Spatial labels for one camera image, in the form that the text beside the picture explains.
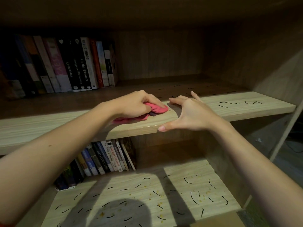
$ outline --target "right hand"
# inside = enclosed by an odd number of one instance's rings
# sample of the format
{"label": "right hand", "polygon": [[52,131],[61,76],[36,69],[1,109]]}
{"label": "right hand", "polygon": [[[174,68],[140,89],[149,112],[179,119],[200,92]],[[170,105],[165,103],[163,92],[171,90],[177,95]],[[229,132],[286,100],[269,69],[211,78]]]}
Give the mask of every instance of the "right hand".
{"label": "right hand", "polygon": [[182,106],[182,112],[179,118],[174,121],[161,125],[158,130],[161,132],[172,129],[213,130],[216,124],[225,121],[218,116],[208,105],[203,103],[199,96],[191,91],[194,99],[186,96],[169,98],[169,103]]}

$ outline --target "floor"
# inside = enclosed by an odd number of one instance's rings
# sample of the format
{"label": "floor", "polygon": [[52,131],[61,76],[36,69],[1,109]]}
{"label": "floor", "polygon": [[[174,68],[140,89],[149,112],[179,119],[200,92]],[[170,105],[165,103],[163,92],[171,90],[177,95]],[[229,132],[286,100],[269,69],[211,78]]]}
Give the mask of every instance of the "floor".
{"label": "floor", "polygon": [[[303,187],[303,143],[285,141],[274,164]],[[253,199],[246,210],[238,212],[238,216],[246,227],[270,227]]]}

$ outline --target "hand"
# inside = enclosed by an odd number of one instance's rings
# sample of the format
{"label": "hand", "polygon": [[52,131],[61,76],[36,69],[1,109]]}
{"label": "hand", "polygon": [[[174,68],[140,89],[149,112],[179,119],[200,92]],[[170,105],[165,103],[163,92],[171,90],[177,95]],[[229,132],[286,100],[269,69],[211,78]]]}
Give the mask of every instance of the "hand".
{"label": "hand", "polygon": [[144,90],[132,92],[106,103],[109,104],[109,108],[114,109],[115,118],[134,118],[151,111],[151,107],[145,105],[144,102],[153,103],[165,108],[164,104],[159,99],[152,94],[147,94]]}
{"label": "hand", "polygon": [[194,99],[185,96],[169,98],[171,104],[182,106],[182,112],[178,119],[160,126],[159,131],[172,129],[212,130],[218,122],[224,121],[208,105],[203,103],[196,93],[191,91],[191,95]]}

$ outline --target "left hand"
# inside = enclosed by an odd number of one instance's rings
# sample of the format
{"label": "left hand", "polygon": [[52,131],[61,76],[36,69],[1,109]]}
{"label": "left hand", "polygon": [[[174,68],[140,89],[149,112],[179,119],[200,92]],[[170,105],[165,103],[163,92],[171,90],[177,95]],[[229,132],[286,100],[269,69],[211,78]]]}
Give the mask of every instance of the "left hand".
{"label": "left hand", "polygon": [[164,104],[159,99],[152,94],[146,93],[144,90],[132,92],[106,103],[109,108],[114,109],[116,118],[135,118],[151,111],[151,107],[145,105],[144,102],[153,103],[165,108]]}

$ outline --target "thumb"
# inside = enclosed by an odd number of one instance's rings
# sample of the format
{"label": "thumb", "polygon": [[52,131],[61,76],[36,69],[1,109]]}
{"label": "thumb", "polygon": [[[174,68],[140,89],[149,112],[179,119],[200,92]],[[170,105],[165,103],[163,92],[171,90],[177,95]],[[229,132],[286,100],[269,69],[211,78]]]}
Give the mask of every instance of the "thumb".
{"label": "thumb", "polygon": [[164,131],[169,131],[169,130],[178,129],[178,128],[180,128],[180,126],[179,126],[179,119],[176,119],[174,121],[167,122],[167,123],[161,125],[158,128],[158,131],[164,132]]}

